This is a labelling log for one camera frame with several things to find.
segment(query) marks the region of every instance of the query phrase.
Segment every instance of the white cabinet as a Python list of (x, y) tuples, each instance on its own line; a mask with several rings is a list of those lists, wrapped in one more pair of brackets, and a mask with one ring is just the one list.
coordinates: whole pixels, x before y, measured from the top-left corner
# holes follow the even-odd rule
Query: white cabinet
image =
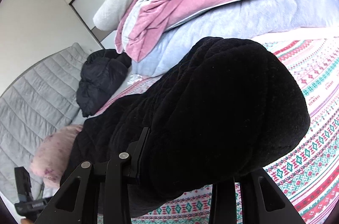
[(105, 38), (101, 41), (101, 45), (102, 45), (105, 49), (116, 49), (115, 43), (114, 43), (116, 34), (117, 34), (117, 31), (111, 32), (107, 37), (105, 37)]
[(93, 17), (105, 0), (74, 0), (72, 6), (90, 30), (94, 28)]

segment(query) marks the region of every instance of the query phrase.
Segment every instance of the gray sheet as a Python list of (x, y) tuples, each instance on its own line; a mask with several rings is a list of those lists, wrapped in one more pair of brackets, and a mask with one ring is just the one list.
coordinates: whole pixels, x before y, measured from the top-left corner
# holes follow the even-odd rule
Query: gray sheet
[[(77, 116), (76, 90), (87, 56), (75, 43), (30, 67), (0, 97), (0, 191), (12, 203), (18, 201), (14, 168), (29, 170), (43, 139)], [(42, 179), (30, 175), (36, 198)]]

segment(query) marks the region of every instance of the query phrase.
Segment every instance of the light blue blanket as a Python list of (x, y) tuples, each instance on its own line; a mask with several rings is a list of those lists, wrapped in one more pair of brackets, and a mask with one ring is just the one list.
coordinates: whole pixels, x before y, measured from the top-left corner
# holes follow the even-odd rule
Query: light blue blanket
[(154, 77), (167, 72), (201, 38), (250, 39), (299, 27), (339, 25), (338, 0), (243, 0), (220, 6), (165, 32), (132, 72)]

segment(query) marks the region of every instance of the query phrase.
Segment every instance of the patterned bedsheet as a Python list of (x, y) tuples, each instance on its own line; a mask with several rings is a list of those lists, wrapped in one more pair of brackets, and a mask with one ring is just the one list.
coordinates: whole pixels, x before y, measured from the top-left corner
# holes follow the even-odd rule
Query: patterned bedsheet
[[(293, 75), (306, 98), (311, 116), (310, 129), (297, 148), (266, 166), (265, 170), (307, 224), (320, 224), (339, 199), (339, 37), (263, 45)], [(118, 97), (145, 92), (159, 78), (136, 82)], [(237, 223), (240, 224), (242, 211), (238, 184), (236, 196)], [(208, 185), (134, 218), (132, 223), (207, 224), (210, 204), (211, 185)]]

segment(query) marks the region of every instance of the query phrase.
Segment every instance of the black plush fabric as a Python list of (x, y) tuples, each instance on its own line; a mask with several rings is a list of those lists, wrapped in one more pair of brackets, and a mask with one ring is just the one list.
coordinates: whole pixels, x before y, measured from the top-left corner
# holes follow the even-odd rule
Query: black plush fabric
[(81, 69), (77, 103), (84, 117), (94, 115), (125, 80), (131, 58), (115, 49), (90, 54)]
[(104, 162), (151, 128), (131, 216), (183, 192), (245, 175), (293, 150), (310, 125), (285, 66), (251, 40), (206, 37), (143, 94), (86, 120), (62, 182), (84, 160)]

